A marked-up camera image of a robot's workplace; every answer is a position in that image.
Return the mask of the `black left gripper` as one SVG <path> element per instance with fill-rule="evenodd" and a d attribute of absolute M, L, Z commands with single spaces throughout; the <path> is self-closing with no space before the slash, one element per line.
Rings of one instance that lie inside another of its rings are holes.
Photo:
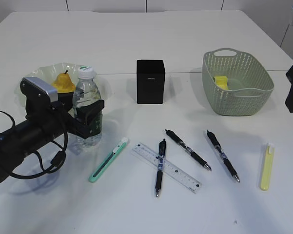
<path fill-rule="evenodd" d="M 67 131 L 86 139 L 93 132 L 90 123 L 103 110 L 104 100 L 76 108 L 76 117 L 69 114 L 72 108 L 73 92 L 58 93 L 58 101 L 44 107 L 26 99 L 26 119 L 55 137 Z"/>

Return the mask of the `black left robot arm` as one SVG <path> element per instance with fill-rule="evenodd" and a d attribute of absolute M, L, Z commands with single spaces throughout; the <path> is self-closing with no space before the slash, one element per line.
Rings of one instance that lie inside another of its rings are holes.
<path fill-rule="evenodd" d="M 20 124 L 13 123 L 11 128 L 0 133 L 0 183 L 9 176 L 17 179 L 34 179 L 59 170 L 66 160 L 68 133 L 87 138 L 94 130 L 91 124 L 104 108 L 104 101 L 98 100 L 88 106 L 77 109 L 78 116 L 72 117 L 60 101 L 41 103 L 40 107 L 28 114 Z M 55 138 L 64 135 L 64 144 L 50 162 L 48 168 L 42 168 L 35 175 L 18 175 L 13 172 L 30 154 L 39 160 L 38 150 Z"/>

